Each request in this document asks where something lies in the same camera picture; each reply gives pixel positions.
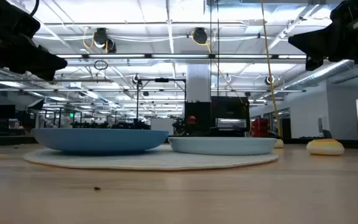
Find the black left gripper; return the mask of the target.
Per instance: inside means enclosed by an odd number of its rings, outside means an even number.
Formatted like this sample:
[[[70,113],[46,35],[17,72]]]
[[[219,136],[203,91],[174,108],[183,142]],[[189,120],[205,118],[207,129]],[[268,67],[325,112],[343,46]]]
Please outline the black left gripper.
[[[0,67],[17,73],[42,73],[41,79],[54,80],[54,73],[65,68],[67,61],[33,43],[32,37],[39,28],[32,14],[0,0]]]

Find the dark computer monitor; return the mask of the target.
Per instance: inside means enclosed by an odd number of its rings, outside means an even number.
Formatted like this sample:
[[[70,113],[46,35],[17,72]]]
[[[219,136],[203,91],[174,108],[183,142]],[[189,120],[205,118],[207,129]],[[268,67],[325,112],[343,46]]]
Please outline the dark computer monitor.
[[[16,106],[15,105],[0,105],[0,119],[15,118]]]

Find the red object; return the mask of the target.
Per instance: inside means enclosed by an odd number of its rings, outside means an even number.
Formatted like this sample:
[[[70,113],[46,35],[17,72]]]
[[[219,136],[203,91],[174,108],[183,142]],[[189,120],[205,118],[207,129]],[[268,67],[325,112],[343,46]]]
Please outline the red object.
[[[254,138],[267,138],[269,136],[269,120],[265,118],[255,119],[251,124],[250,133]]]

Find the black monitor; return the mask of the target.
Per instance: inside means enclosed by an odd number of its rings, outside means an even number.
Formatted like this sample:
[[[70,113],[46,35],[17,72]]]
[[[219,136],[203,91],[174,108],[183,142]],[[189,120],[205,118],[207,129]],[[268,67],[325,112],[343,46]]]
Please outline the black monitor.
[[[217,128],[249,129],[249,111],[248,97],[211,97],[211,118]]]

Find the white pillar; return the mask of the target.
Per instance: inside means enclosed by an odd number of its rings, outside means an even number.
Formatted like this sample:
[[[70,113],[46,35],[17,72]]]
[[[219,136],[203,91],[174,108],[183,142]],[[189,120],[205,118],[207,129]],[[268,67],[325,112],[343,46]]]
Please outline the white pillar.
[[[210,102],[211,74],[208,64],[188,64],[186,99],[189,102]]]

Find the pale blue plate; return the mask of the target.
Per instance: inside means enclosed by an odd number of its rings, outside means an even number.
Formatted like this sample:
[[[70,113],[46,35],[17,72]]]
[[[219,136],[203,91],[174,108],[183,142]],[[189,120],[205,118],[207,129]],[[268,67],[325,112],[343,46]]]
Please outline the pale blue plate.
[[[214,156],[253,156],[272,153],[275,138],[170,137],[175,152]]]

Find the white round woven placemat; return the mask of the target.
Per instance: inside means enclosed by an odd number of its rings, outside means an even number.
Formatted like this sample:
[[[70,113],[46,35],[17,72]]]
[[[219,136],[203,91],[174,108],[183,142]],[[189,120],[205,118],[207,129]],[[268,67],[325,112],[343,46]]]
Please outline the white round woven placemat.
[[[267,164],[278,160],[274,153],[256,156],[212,156],[175,152],[168,145],[145,151],[143,154],[121,156],[76,156],[53,149],[39,149],[23,155],[34,164],[69,169],[179,171],[229,169]]]

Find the silver ventilation duct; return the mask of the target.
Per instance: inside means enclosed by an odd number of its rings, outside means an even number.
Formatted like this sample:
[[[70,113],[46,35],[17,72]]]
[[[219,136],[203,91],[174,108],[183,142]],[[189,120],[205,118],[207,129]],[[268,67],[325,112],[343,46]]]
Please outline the silver ventilation duct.
[[[341,73],[354,65],[352,60],[342,60],[340,62],[331,63],[323,68],[319,68],[313,72],[306,72],[305,76],[300,77],[295,81],[285,84],[281,90],[290,90],[298,88],[299,86],[308,86],[327,79],[327,77]]]

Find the black metal frame rig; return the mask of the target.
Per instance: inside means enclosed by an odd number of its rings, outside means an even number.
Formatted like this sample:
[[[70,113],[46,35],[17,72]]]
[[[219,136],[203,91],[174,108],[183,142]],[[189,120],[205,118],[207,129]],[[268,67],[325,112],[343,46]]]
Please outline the black metal frame rig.
[[[184,92],[184,99],[183,101],[186,102],[187,91],[186,91],[186,79],[185,78],[137,78],[136,83],[136,121],[139,121],[139,93],[140,93],[140,82],[145,82],[142,87],[146,87],[149,82],[155,83],[168,83],[173,82],[176,84],[183,92]],[[178,84],[178,82],[184,83],[184,88]]]

